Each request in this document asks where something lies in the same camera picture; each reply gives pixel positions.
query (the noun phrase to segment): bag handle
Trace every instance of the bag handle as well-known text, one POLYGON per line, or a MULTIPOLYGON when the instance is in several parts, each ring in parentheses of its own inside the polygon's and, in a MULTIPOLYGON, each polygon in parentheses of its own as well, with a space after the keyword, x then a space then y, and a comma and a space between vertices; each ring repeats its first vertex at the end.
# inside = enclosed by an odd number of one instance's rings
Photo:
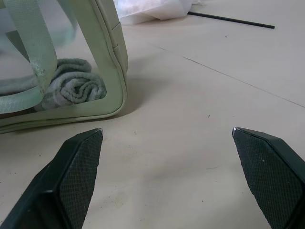
POLYGON ((57 68, 56 52, 38 0, 3 0, 23 42, 38 86, 0 97, 0 114, 31 108, 42 101, 57 68))

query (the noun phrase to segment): floor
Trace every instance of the floor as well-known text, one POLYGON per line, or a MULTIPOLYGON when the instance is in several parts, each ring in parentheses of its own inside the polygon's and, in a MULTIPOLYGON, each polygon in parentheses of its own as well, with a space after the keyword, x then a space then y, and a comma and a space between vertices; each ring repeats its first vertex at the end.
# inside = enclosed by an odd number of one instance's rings
POLYGON ((0 222, 69 137, 105 140, 84 229, 270 229, 231 137, 284 139, 305 159, 302 0, 204 0, 187 16, 124 26, 129 101, 107 120, 0 135, 0 222))

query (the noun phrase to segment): folded towel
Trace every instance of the folded towel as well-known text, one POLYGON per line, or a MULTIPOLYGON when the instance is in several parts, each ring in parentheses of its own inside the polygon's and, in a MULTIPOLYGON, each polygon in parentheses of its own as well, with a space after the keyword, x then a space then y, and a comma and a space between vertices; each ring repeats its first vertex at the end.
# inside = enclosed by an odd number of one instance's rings
MULTIPOLYGON (((22 92, 37 86, 36 76, 0 81, 0 94, 22 92)), ((59 59, 52 82, 40 104, 34 107, 43 111, 72 104, 101 99, 106 95, 102 78, 91 73, 91 65, 82 59, 59 59)))

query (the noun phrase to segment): bag strap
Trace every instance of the bag strap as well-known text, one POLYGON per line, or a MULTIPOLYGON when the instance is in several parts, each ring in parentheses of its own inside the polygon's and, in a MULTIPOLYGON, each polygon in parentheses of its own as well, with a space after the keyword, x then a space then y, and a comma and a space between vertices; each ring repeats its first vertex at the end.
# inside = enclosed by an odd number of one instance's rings
POLYGON ((38 0, 4 0, 23 42, 38 86, 0 97, 0 114, 31 108, 41 102, 57 67, 56 52, 38 0))

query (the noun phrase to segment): black rod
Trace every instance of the black rod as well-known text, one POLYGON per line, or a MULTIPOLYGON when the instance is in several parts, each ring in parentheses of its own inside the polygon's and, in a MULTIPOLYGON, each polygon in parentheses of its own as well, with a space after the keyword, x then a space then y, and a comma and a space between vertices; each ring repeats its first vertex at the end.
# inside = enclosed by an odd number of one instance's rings
POLYGON ((218 20, 223 20, 223 21, 237 22, 237 23, 246 24, 246 25, 254 25, 254 26, 259 26, 259 27, 264 27, 264 28, 269 28, 269 29, 275 28, 275 26, 273 26, 273 25, 265 25, 265 24, 260 24, 260 23, 256 23, 256 22, 242 21, 242 20, 232 19, 232 18, 224 18, 224 17, 214 16, 214 15, 209 15, 209 14, 204 14, 204 13, 188 12, 188 14, 194 15, 194 16, 199 16, 199 17, 205 17, 205 18, 213 18, 213 19, 218 19, 218 20))

